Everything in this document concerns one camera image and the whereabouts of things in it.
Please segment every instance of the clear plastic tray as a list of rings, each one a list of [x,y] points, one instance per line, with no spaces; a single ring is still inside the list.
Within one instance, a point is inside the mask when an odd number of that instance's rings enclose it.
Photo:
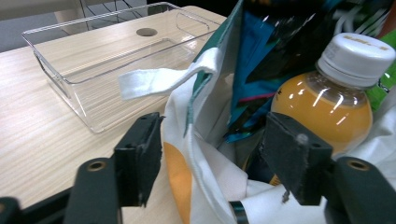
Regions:
[[[219,24],[167,3],[26,31],[49,84],[94,132],[127,120],[150,96],[122,101],[118,76],[135,69],[187,68]]]

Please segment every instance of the table surface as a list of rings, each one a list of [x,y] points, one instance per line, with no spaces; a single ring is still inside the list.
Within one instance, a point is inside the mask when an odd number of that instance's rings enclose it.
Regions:
[[[198,7],[185,9],[225,20]],[[155,106],[163,112],[163,104]],[[0,197],[18,198],[22,208],[73,186],[78,167],[111,156],[133,124],[92,133],[50,87],[28,47],[0,53],[0,107]],[[148,206],[122,208],[122,215],[125,223],[181,223],[163,160]]]

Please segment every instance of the fabric bag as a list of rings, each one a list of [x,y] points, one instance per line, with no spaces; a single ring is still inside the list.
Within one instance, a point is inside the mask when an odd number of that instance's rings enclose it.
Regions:
[[[248,179],[238,164],[260,135],[227,143],[241,4],[211,36],[189,69],[139,70],[120,77],[124,99],[169,94],[163,150],[183,223],[326,223],[320,206],[301,206],[285,188]],[[396,188],[396,91],[375,114],[364,143],[348,152],[376,165]]]

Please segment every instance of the white fabric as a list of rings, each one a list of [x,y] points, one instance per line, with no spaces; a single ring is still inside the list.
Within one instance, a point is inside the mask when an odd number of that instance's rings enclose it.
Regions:
[[[246,197],[242,201],[249,224],[326,223],[323,213],[325,200],[322,200],[320,206],[300,206],[290,195],[290,199],[282,203],[282,196],[285,193],[283,186],[270,187],[261,184],[260,193]]]
[[[219,64],[219,50],[208,49],[186,70],[167,68],[134,70],[119,76],[123,100],[152,94],[169,94],[199,71],[216,74]]]
[[[244,199],[248,185],[247,173],[239,169],[203,139],[197,139],[224,197],[231,202]]]
[[[219,49],[210,50],[215,53],[203,54],[202,59],[197,60],[195,66],[201,67],[202,64],[206,63],[206,60],[214,62],[222,56]],[[219,74],[216,66],[214,66],[212,72],[214,75]],[[192,180],[191,223],[235,223],[233,211],[228,201],[223,197],[223,191],[199,147],[196,137],[197,132],[186,119],[195,79],[196,76],[188,78],[169,96],[165,107],[165,119],[162,123],[164,130],[162,140],[180,149],[194,176]],[[213,87],[214,84],[206,85],[201,93],[209,93],[213,91]],[[199,111],[204,106],[206,98],[207,95],[195,100],[196,104],[193,105],[193,110],[197,116],[200,114]]]

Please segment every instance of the white bottle cap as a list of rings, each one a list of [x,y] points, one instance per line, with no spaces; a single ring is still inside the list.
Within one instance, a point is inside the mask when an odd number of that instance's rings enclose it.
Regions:
[[[318,68],[327,76],[350,87],[368,88],[393,64],[395,50],[367,35],[336,35],[318,60]]]

